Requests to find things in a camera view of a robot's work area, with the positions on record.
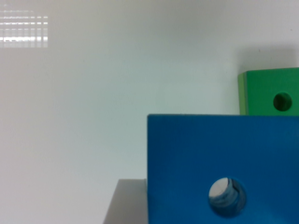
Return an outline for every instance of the white wall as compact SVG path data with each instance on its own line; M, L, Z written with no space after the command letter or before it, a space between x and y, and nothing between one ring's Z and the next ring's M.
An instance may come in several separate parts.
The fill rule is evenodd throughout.
M1 224L102 223L118 179L147 175L149 113L238 114L237 74L298 65L296 0L1 0L4 10L47 17L48 33L14 34L2 18L0 37L48 42L0 43Z

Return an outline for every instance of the hole in green block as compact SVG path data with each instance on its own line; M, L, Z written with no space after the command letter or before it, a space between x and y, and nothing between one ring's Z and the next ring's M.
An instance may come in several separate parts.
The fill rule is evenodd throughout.
M216 181L208 193L209 205L221 217L236 217L246 204L246 193L235 179L222 178Z
M281 92L274 97L273 105L279 111L287 111L292 106L292 98L288 93Z

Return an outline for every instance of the hole in blue block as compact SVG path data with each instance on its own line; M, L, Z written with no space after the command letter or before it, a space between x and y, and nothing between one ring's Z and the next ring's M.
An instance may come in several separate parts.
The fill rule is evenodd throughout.
M216 181L208 194L212 210L221 217L236 217L246 204L246 192L235 179L222 178Z
M286 92L281 92L274 97L274 108L279 111L287 111L292 106L292 98Z

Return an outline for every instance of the green block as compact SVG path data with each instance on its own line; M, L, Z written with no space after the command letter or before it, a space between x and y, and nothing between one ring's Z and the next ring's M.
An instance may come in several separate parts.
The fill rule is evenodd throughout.
M238 76L241 115L299 116L299 68Z

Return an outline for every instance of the blue block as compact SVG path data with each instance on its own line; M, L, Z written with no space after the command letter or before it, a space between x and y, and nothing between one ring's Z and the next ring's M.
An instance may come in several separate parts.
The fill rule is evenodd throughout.
M236 217L221 217L208 192L222 177L244 187ZM148 117L149 224L299 223L299 118Z

